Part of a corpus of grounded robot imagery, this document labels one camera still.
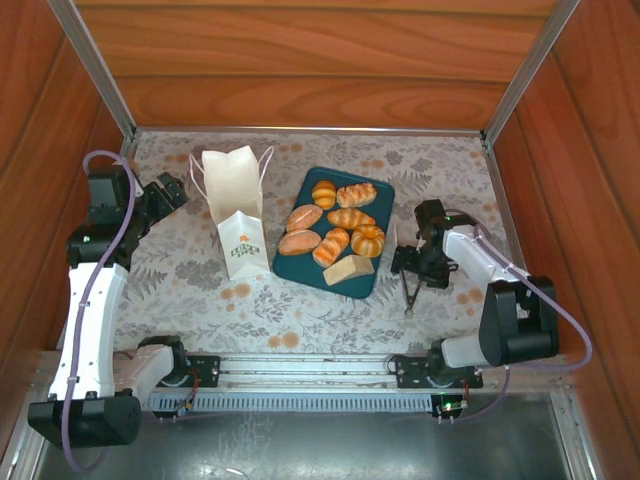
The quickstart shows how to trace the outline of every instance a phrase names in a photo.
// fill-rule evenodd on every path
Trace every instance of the bread roll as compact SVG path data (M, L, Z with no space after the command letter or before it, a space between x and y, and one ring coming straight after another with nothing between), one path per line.
M349 245L349 234L341 228L334 228L315 248L313 259L321 267L327 268L333 265L347 245Z
M331 225L347 230L353 230L358 225L374 225L376 223L373 217L357 208L341 208L340 210L329 212L327 219Z
M327 180L321 180L311 191L313 203L323 210L329 210L336 204L336 187Z
M278 251L282 255L300 255L316 248L321 240L316 232L296 230L282 237L278 244Z
M375 225L360 225L353 232L351 248L363 257L377 257L384 250L384 232Z
M377 194L376 187L370 183L358 183L339 188L336 196L338 205L342 208L349 208L369 205L375 200Z
M287 232L306 230L322 217L322 209L316 205L301 205L296 208L287 220Z

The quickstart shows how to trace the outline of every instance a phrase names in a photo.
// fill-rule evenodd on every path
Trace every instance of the floral tablecloth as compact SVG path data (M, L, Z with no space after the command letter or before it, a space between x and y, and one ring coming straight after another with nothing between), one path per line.
M270 261L307 170L315 165L391 183L396 190L373 294L353 300L274 274L231 282L206 202L189 178L188 154L273 145L264 179L263 222ZM142 239L119 306L115 346L173 333L189 351L217 353L418 353L432 340L477 328L483 290L459 271L447 290L423 288L404 315L399 276L390 272L393 228L415 242L413 209L440 198L484 222L507 244L477 138L255 133L142 134L135 163L144 184L163 171L182 178L190 201ZM412 288L416 280L409 275Z

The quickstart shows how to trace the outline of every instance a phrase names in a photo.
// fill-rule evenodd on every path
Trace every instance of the metal floor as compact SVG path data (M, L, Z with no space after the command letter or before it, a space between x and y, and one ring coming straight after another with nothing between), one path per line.
M472 397L481 408L490 399ZM145 424L90 479L570 478L548 395L513 395L480 421L424 414L245 413ZM76 453L88 464L94 451ZM80 478L46 447L39 479Z

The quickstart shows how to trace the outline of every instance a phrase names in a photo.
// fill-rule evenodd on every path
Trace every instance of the bag logo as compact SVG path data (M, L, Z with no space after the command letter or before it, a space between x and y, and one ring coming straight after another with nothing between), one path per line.
M243 243L242 245L237 246L233 250L231 250L232 257L242 257L243 255L255 255L256 253L260 253L260 249L258 247L254 247L253 245L248 245Z

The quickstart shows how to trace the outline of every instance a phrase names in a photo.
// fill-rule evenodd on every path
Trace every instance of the purple cable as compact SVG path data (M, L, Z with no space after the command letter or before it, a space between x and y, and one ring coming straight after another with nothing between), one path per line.
M467 422L469 420L473 420L474 418L478 418L479 416L484 415L485 413L489 413L491 410L493 410L498 406L498 404L502 401L504 397L506 397L507 389L509 388L509 381L511 380L511 369L509 368L508 365L505 365L504 368L506 370L506 376L504 377L504 385L502 385L502 390L500 390L500 393L495 398L495 400L491 402L489 405L487 405L485 408L480 410L479 412L454 419L452 422L454 425L456 423L462 423L462 422Z
M523 284L525 284L527 288L529 288L529 290L535 293L539 298L541 298L557 313L559 313L562 317L564 317L571 324L571 326L573 326L573 328L576 329L576 331L578 332L578 335L580 335L580 337L582 338L582 341L584 342L586 351L584 353L584 357L582 357L582 360L580 360L579 362L570 363L568 365L548 365L546 363L540 363L540 362L525 362L522 364L522 366L527 368L533 368L536 370L544 370L547 372L556 372L556 373L573 372L574 370L584 367L587 363L589 363L589 361L591 361L591 357L593 356L593 345L591 344L591 339L589 338L589 335L587 334L587 332L584 330L584 328L582 328L582 326L578 323L578 321L575 318L573 318L573 316L569 312L567 312L564 308L558 305L558 303L555 300L550 298L542 290L540 290L533 283L531 283L527 277L525 277L524 275L519 273L515 268L513 268L512 263L507 262L500 255L497 255L495 252L493 252L493 250L489 247L489 244L480 234L479 225L480 224L476 224L474 229L474 236L476 237L475 240L482 247L482 249L487 253L487 255L489 255L493 260L495 260L496 263L500 265L500 267L508 271L511 275L513 275L518 280L520 280Z
M96 268L91 272L91 276L87 282L87 286L84 288L82 292L82 297L80 298L80 303L78 304L78 314L76 316L76 325L73 332L73 351L71 356L71 370L69 372L69 379L67 380L67 393L64 397L64 403L62 404L62 449L64 450L64 456L67 459L67 463L69 466L77 473L91 473L93 472L103 460L106 458L109 450L104 448L100 452L100 456L95 461L93 465L90 467L82 467L76 462L76 459L73 457L73 452L71 451L71 441L69 439L69 411L71 409L71 400L73 398L73 390L76 386L76 376L78 374L78 362L80 360L80 335L82 332L82 320L84 319L84 310L89 300L89 295L91 293L91 288L98 278L98 274L100 270L104 267L105 263L116 249L120 240L124 236L127 231L127 227L129 226L129 222L131 221L131 217L133 216L133 207L136 200L136 178L129 167L129 164L124 158L119 157L115 153L109 152L107 150L96 150L94 152L88 153L84 160L82 161L82 167L84 168L85 173L89 174L89 162L94 157L105 156L113 158L116 162L120 163L127 173L127 177L129 179L129 204L127 205L127 211L124 216L124 220L122 221L122 225L120 226L120 230L116 233L116 236L113 238L109 247L104 252Z

